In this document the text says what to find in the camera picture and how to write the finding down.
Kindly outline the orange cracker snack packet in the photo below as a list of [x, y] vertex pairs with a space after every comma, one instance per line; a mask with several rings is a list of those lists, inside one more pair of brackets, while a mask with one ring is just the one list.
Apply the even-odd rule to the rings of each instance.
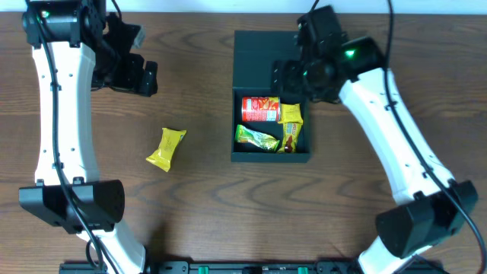
[[300, 123], [303, 124], [300, 104], [281, 104], [279, 123]]

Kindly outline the yellow brown chocolate snack packet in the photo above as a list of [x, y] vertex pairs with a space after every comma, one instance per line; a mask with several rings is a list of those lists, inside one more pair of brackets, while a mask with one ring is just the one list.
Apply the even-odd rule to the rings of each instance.
[[284, 123], [283, 140], [278, 153], [295, 153], [297, 151], [298, 136], [301, 132], [301, 123]]

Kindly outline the dark green gift box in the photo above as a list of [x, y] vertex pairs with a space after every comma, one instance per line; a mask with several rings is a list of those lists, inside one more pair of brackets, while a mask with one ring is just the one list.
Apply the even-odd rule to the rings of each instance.
[[[271, 97], [273, 64], [280, 60], [298, 60], [300, 51], [294, 44], [293, 31], [237, 30], [234, 33], [233, 119], [232, 132], [238, 125], [272, 135], [283, 140], [283, 126], [277, 122], [244, 122], [244, 97]], [[304, 97], [283, 94], [284, 104], [299, 104], [304, 125], [298, 136], [295, 153], [271, 153], [248, 143], [231, 142], [233, 162], [253, 163], [306, 163], [311, 156], [310, 104]]]

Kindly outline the red Pringles can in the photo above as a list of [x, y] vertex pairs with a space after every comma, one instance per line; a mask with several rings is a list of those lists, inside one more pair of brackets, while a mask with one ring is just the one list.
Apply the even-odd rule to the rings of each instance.
[[281, 101], [279, 97], [243, 97], [241, 115], [244, 122], [278, 122]]

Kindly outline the green orange snack packet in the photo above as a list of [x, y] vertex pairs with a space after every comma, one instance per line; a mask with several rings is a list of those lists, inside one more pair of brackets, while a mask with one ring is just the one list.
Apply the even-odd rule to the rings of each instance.
[[234, 141], [242, 144], [251, 144], [264, 151], [275, 151], [279, 146], [279, 140], [273, 136], [248, 129], [243, 125], [237, 125]]

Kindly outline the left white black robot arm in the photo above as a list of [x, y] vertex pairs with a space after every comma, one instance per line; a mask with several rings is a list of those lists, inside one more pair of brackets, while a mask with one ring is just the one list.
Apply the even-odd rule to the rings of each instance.
[[125, 191], [102, 180], [94, 151], [91, 96], [102, 88], [150, 97], [156, 62], [137, 53], [145, 30], [104, 1], [28, 1], [22, 24], [40, 86], [40, 152], [21, 207], [85, 241], [87, 260], [61, 272], [145, 273], [146, 249], [124, 221]]

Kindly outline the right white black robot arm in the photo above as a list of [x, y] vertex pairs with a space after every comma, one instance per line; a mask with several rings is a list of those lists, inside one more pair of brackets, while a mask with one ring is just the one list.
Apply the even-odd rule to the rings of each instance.
[[377, 238], [359, 255], [359, 270], [398, 273], [463, 226], [485, 251], [470, 215], [476, 188], [457, 182], [425, 141], [397, 89], [390, 50], [370, 37], [349, 39], [329, 5], [313, 5], [297, 23], [301, 56], [274, 64], [272, 92], [344, 105], [379, 157], [396, 203], [376, 217]]

